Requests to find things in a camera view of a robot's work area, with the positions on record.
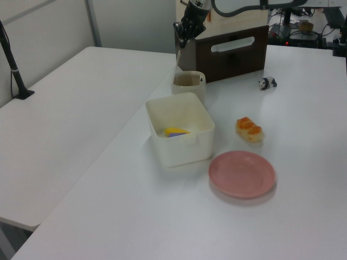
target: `cup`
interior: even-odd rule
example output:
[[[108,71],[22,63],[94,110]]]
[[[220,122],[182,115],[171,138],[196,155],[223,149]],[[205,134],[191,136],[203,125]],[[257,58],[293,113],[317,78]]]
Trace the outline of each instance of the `cup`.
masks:
[[[173,94],[192,92],[205,105],[206,77],[200,71],[177,72],[171,83],[171,92]]]

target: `pink plate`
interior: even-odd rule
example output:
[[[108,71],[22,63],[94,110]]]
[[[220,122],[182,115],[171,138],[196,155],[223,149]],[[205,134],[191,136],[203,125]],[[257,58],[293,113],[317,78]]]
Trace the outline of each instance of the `pink plate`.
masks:
[[[208,174],[220,191],[243,199],[263,195],[276,179],[275,171],[266,159],[245,151],[218,155],[211,162]]]

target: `brown wooden box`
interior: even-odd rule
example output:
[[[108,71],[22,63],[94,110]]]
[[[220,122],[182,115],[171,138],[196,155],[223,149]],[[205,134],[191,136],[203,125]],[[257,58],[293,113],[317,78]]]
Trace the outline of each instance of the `brown wooden box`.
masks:
[[[212,52],[211,47],[230,41],[254,37],[250,46],[235,50]],[[262,26],[230,34],[218,35],[210,38],[189,41],[185,48],[179,47],[179,40],[175,34],[176,56],[181,50],[179,67],[182,70],[196,70],[206,76],[206,82],[227,79],[264,69],[268,26]]]

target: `bread roll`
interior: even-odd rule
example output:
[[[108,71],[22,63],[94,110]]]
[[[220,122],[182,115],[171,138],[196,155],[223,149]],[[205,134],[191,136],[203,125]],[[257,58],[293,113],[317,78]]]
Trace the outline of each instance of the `bread roll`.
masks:
[[[236,121],[236,132],[249,142],[261,142],[264,137],[262,129],[248,117]]]

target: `black pole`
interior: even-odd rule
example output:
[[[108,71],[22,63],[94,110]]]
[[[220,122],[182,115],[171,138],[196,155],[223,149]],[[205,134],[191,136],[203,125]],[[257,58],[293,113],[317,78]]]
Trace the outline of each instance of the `black pole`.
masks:
[[[339,40],[338,47],[334,48],[334,50],[332,51],[332,55],[336,57],[346,57],[347,59],[347,16],[344,25],[340,28],[340,34],[341,38]]]
[[[34,91],[27,90],[24,83],[23,83],[22,77],[20,75],[20,72],[18,70],[16,61],[15,61],[15,58],[13,57],[12,51],[10,49],[9,42],[6,38],[4,26],[2,25],[1,21],[0,21],[0,42],[1,42],[2,48],[5,52],[7,61],[10,65],[12,74],[13,74],[16,82],[17,82],[17,86],[18,86],[19,91],[18,91],[18,95],[16,95],[14,98],[24,100],[27,97],[33,95]]]
[[[291,22],[291,14],[292,14],[291,8],[284,9],[283,25],[289,25],[289,23]]]

